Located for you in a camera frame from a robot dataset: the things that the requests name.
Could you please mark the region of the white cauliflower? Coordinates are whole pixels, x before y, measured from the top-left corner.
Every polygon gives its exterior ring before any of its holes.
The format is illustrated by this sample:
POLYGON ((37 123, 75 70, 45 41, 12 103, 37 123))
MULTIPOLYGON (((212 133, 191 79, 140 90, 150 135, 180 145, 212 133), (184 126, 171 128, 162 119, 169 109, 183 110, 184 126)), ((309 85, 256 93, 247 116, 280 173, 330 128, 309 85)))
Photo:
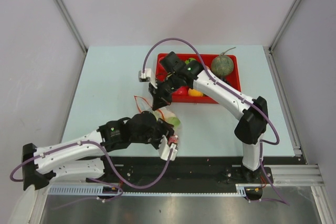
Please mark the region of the white cauliflower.
POLYGON ((173 125, 174 127, 179 127, 181 125, 181 121, 176 116, 176 114, 167 109, 153 111, 153 114, 157 119, 162 119, 163 121, 173 125))

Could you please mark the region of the clear zip top bag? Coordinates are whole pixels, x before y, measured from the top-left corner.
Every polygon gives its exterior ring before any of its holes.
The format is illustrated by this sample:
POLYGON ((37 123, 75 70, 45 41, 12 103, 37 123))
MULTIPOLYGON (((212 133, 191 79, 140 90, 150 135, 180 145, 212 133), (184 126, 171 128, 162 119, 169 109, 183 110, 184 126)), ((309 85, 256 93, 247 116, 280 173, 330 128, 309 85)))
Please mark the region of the clear zip top bag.
POLYGON ((176 116, 176 114, 170 111, 167 107, 163 107, 154 111, 150 104, 151 100, 147 100, 144 97, 135 95, 134 99, 137 110, 140 113, 144 111, 151 112, 157 120, 161 119, 172 126, 174 130, 174 135, 169 138, 168 144, 170 145, 172 143, 175 143, 177 145, 180 140, 179 135, 181 133, 182 123, 181 120, 176 116))

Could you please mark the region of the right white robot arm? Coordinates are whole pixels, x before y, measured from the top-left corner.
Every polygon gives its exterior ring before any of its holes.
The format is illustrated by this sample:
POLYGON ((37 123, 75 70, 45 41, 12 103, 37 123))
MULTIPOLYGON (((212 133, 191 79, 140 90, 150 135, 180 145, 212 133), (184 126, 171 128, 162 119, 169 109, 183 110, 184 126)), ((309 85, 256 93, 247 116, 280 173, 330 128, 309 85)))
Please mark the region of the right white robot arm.
POLYGON ((139 80, 149 83, 152 109, 158 110, 172 103, 172 94, 180 87, 193 88, 225 107, 237 120, 235 136, 243 144, 242 176, 249 183, 261 177, 263 157, 260 142, 267 128, 268 108, 263 97, 253 99, 241 94, 224 81, 215 77, 203 63, 182 61, 170 52, 161 62, 167 72, 164 80, 156 78, 152 69, 143 68, 139 80))

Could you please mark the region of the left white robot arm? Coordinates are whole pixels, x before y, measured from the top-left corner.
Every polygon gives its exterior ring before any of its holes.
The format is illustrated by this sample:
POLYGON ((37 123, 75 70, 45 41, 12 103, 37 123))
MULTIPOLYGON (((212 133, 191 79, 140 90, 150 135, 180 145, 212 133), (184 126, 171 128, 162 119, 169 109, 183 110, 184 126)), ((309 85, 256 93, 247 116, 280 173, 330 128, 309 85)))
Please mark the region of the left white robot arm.
POLYGON ((110 152, 126 149, 131 144, 150 144, 158 151, 160 159, 174 161, 178 136, 172 124, 156 118, 149 111, 143 111, 132 118, 109 121, 91 133, 67 143, 47 147, 26 144, 22 150, 23 189, 34 186, 39 190, 64 176, 101 178, 110 182, 116 175, 113 166, 96 158, 94 164, 81 167, 80 159, 108 156, 110 152))

